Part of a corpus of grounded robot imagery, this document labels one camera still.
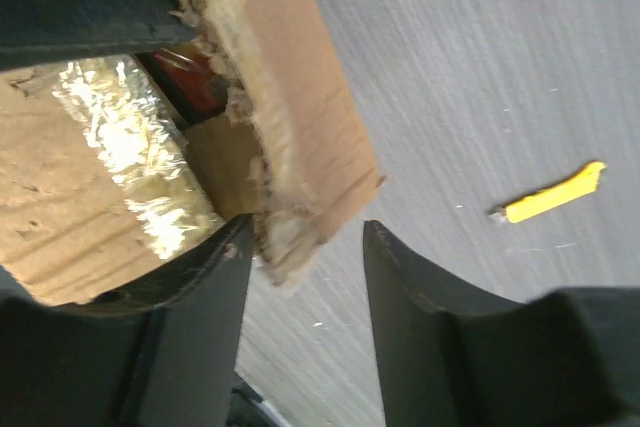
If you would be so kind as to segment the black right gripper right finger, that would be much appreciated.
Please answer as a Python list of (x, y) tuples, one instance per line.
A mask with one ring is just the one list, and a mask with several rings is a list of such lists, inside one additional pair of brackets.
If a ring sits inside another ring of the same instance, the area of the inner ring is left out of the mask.
[(487, 292), (378, 221), (363, 263), (389, 426), (635, 426), (639, 292)]

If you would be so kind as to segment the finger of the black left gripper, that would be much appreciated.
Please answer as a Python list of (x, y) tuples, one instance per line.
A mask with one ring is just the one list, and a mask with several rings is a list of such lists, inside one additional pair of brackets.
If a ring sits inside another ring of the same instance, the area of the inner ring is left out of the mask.
[(1, 67), (148, 52), (194, 39), (178, 0), (1, 0)]

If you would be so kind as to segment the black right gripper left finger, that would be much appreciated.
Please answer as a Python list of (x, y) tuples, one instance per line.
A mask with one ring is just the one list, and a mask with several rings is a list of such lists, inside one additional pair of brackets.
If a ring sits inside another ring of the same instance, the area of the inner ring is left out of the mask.
[(5, 426), (222, 426), (253, 256), (240, 215), (86, 305), (46, 307), (1, 281)]

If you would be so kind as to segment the brown cardboard express box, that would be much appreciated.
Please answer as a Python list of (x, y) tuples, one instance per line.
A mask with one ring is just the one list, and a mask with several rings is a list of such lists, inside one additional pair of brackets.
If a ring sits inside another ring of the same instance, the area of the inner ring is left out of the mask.
[(383, 184), (316, 0), (178, 4), (230, 84), (205, 122), (176, 123), (143, 52), (1, 67), (1, 265), (40, 304), (89, 304), (245, 214), (292, 287)]

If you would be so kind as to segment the yellow utility knife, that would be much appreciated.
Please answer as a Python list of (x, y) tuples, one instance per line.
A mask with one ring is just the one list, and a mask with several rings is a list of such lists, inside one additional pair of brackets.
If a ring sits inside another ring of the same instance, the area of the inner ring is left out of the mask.
[(489, 218), (498, 223), (517, 224), (593, 194), (606, 169), (604, 162), (591, 161), (573, 176), (555, 185), (496, 207), (489, 213)]

